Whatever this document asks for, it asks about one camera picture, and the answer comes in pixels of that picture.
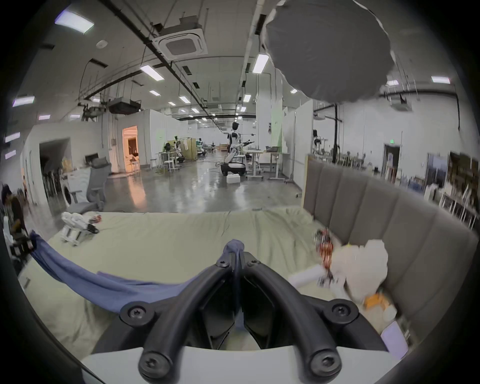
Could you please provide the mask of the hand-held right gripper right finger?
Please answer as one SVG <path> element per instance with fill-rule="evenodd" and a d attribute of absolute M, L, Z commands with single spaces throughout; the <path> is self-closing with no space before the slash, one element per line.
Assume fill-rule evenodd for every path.
<path fill-rule="evenodd" d="M 359 310 L 349 300 L 314 301 L 252 254 L 240 253 L 244 327 L 263 350 L 290 342 L 308 381 L 331 382 L 342 369 L 333 334 L 354 322 Z"/>

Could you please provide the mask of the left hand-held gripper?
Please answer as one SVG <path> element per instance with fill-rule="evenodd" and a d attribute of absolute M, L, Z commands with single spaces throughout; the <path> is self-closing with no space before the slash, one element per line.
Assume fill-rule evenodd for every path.
<path fill-rule="evenodd" d="M 36 247 L 36 241 L 28 234 L 15 233 L 9 236 L 9 255 L 12 261 L 26 264 Z"/>

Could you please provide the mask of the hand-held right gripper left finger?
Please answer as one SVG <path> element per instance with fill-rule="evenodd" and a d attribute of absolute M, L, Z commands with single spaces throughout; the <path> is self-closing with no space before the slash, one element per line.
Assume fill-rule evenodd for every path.
<path fill-rule="evenodd" d="M 172 383 L 184 346 L 218 350 L 240 311 L 240 255 L 220 257 L 176 297 L 155 303 L 132 302 L 120 320 L 144 339 L 138 362 L 149 383 Z"/>

